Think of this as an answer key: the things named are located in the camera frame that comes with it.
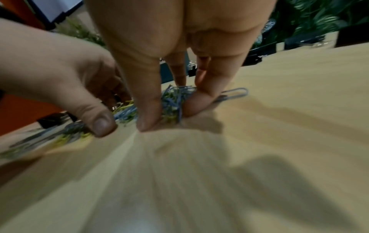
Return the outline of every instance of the table surface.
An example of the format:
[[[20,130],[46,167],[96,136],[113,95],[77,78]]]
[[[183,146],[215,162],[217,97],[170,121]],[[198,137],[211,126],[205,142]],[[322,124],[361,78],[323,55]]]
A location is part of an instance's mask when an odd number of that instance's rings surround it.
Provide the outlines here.
[[[0,187],[0,233],[369,232],[368,61],[283,51],[240,69],[247,97],[49,151]]]

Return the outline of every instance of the fingernail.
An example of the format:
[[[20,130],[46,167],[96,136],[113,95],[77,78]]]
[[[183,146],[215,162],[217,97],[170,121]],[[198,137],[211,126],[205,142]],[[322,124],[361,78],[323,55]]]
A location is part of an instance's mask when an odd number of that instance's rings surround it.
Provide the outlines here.
[[[92,131],[97,137],[103,137],[117,128],[114,116],[110,112],[101,113],[93,123]]]

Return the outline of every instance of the hand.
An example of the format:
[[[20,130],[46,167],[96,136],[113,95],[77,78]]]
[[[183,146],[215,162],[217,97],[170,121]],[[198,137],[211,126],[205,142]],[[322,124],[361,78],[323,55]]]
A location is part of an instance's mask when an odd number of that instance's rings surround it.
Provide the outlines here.
[[[98,45],[0,20],[0,88],[54,103],[102,137],[117,127],[113,93],[130,99],[109,51]]]
[[[163,57],[177,85],[186,84],[185,52],[198,56],[197,91],[184,103],[191,116],[210,105],[242,65],[276,0],[86,0],[138,108],[137,127],[161,116]]]

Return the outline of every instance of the orange object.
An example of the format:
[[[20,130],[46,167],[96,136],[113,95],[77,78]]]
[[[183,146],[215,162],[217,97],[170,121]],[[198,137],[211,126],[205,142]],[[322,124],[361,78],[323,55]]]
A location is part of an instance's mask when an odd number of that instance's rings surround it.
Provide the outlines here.
[[[37,19],[24,0],[0,0],[0,2],[6,9],[23,19],[28,26],[45,29],[43,23]]]
[[[52,104],[5,94],[0,100],[0,136],[61,111]]]

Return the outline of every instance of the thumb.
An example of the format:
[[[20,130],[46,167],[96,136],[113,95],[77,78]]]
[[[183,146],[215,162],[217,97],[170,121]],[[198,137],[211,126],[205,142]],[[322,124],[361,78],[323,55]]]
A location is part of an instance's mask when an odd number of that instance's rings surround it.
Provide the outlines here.
[[[117,128],[113,113],[82,84],[59,85],[53,96],[55,104],[82,120],[97,137]]]

